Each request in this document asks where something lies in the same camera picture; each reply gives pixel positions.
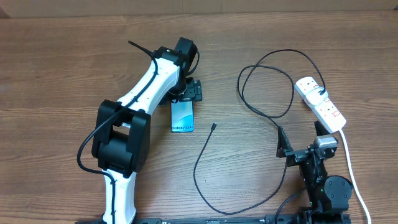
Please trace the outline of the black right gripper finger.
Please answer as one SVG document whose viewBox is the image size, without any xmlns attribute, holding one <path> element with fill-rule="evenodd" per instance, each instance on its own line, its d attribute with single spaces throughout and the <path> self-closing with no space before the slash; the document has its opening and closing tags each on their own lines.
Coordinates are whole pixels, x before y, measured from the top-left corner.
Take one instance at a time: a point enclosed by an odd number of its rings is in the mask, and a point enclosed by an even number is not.
<svg viewBox="0 0 398 224">
<path fill-rule="evenodd" d="M 320 121 L 315 121 L 314 125 L 317 136 L 329 135 L 329 131 L 322 125 Z"/>
<path fill-rule="evenodd" d="M 278 127 L 277 157 L 285 157 L 287 152 L 292 151 L 292 147 L 282 126 Z"/>
</svg>

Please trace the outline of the blue-screen Samsung Galaxy smartphone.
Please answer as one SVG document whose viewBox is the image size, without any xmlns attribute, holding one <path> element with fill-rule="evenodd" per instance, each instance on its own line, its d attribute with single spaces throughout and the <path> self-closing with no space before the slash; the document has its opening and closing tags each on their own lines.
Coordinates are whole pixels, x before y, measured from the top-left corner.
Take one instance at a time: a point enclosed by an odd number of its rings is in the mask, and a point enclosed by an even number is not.
<svg viewBox="0 0 398 224">
<path fill-rule="evenodd" d="M 192 101 L 171 102 L 171 132 L 190 133 L 194 131 L 194 115 Z"/>
</svg>

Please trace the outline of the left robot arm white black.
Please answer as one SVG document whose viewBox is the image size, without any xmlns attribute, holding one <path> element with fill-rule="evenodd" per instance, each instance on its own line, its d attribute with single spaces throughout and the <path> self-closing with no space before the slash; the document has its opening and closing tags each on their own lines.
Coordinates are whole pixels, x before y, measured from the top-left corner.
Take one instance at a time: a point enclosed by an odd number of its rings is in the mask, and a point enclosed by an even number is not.
<svg viewBox="0 0 398 224">
<path fill-rule="evenodd" d="M 179 38 L 173 49 L 160 47 L 148 53 L 151 64 L 136 86 L 117 101 L 104 100 L 96 119 L 91 153 L 98 160 L 106 184 L 106 209 L 100 223 L 132 223 L 136 216 L 136 175 L 150 148 L 151 117 L 167 101 L 176 111 L 202 99 L 200 81 L 191 74 L 199 61 L 192 40 Z"/>
</svg>

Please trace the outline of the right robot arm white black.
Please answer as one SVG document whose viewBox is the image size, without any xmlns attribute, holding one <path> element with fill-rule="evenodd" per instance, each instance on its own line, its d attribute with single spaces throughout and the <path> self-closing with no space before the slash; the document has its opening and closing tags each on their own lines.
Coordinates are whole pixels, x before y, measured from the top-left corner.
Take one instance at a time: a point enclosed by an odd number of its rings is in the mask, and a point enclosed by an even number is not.
<svg viewBox="0 0 398 224">
<path fill-rule="evenodd" d="M 321 122 L 314 122 L 317 136 L 306 149 L 294 150 L 283 127 L 278 127 L 276 156 L 286 158 L 286 166 L 299 166 L 310 201 L 309 207 L 301 207 L 297 213 L 284 219 L 284 223 L 350 223 L 349 209 L 353 184 L 340 175 L 328 175 L 324 162 L 332 158 L 338 140 Z"/>
</svg>

